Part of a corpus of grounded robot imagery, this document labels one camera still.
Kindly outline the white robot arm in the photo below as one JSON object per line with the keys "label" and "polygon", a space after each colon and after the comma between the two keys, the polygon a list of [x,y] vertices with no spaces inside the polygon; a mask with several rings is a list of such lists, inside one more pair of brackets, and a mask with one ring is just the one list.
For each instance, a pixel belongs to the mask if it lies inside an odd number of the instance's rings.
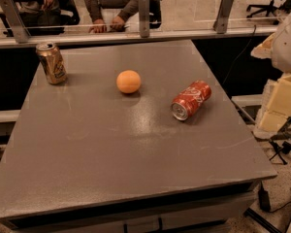
{"label": "white robot arm", "polygon": [[251,55],[269,58],[282,72],[276,81],[268,80],[262,93],[261,109],[255,120],[253,134],[260,139],[273,137],[291,117],[291,13],[274,34],[251,51]]}

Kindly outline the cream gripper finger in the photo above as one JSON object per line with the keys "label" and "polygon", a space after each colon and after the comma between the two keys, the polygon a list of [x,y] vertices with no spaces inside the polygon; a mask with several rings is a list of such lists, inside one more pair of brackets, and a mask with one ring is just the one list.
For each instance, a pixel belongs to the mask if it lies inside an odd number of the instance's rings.
{"label": "cream gripper finger", "polygon": [[266,59],[271,57],[272,44],[275,34],[268,36],[261,44],[254,47],[251,51],[251,55],[255,58]]}
{"label": "cream gripper finger", "polygon": [[283,74],[277,81],[268,80],[262,93],[253,134],[257,138],[271,138],[291,117],[291,74]]}

